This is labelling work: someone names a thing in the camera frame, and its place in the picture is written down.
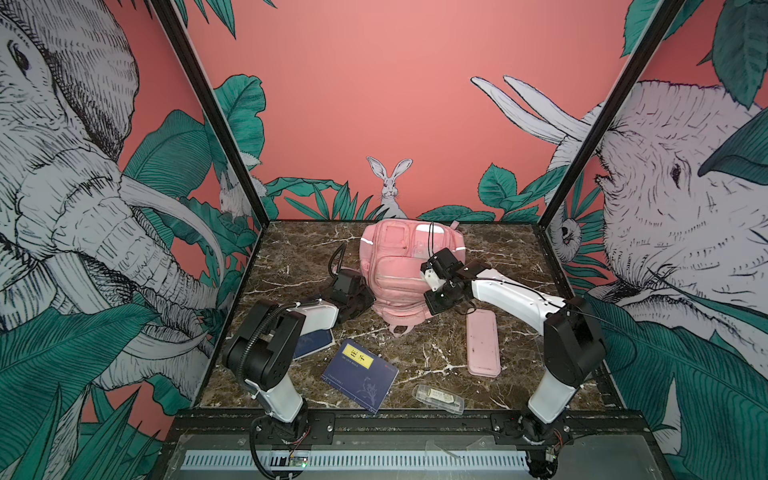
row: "pink backpack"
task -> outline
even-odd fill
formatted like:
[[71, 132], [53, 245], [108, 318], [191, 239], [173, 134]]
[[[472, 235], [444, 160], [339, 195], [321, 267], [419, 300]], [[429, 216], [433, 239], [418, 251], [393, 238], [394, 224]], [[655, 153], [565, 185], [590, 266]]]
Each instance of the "pink backpack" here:
[[[465, 259], [464, 237], [450, 227], [421, 220], [382, 220], [370, 225], [360, 239], [360, 266], [376, 297], [373, 311], [388, 324], [394, 336], [410, 332], [430, 318], [421, 267], [434, 252], [448, 247], [457, 259]], [[396, 333], [397, 326], [406, 331]]]

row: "rabbit illustration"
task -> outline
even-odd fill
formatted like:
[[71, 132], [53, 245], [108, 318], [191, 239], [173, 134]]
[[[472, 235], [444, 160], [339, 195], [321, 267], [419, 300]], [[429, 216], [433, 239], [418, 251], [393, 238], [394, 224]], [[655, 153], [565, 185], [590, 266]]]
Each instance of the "rabbit illustration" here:
[[384, 187], [382, 188], [382, 209], [386, 209], [384, 218], [408, 218], [408, 216], [400, 210], [400, 206], [397, 204], [398, 191], [395, 186], [395, 180], [397, 177], [404, 174], [413, 164], [413, 160], [406, 158], [397, 164], [395, 170], [392, 172], [392, 176], [388, 177], [386, 174], [386, 168], [384, 165], [373, 157], [367, 157], [368, 163], [371, 164], [371, 170], [373, 174], [378, 178], [384, 180]]

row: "book cover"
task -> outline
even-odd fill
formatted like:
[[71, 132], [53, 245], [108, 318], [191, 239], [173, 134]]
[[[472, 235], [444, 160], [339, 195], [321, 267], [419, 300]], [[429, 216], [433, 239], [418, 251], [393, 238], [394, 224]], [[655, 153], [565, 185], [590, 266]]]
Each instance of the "book cover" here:
[[347, 339], [320, 378], [376, 414], [398, 372], [393, 364]]

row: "ventilation grille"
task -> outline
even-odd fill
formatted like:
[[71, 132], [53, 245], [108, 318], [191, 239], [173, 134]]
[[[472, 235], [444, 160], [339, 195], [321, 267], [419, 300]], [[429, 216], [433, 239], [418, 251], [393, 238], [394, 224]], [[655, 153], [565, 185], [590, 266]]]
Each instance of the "ventilation grille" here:
[[[516, 451], [454, 451], [418, 450], [305, 450], [293, 457], [306, 457], [305, 470], [462, 470], [462, 471], [510, 471], [528, 470], [525, 452]], [[259, 460], [271, 470], [299, 470], [285, 465], [288, 451], [259, 452]], [[182, 470], [256, 470], [250, 452], [243, 450], [188, 450]]]

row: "yellow label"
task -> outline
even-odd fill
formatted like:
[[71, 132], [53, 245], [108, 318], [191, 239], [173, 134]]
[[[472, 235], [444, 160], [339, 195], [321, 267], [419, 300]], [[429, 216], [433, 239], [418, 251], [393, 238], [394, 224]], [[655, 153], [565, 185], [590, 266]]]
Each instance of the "yellow label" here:
[[351, 346], [350, 344], [346, 344], [344, 347], [344, 355], [348, 356], [350, 359], [358, 362], [360, 365], [366, 367], [367, 369], [371, 368], [371, 364], [373, 363], [373, 359], [369, 356], [367, 356], [365, 353], [359, 351], [355, 347]]

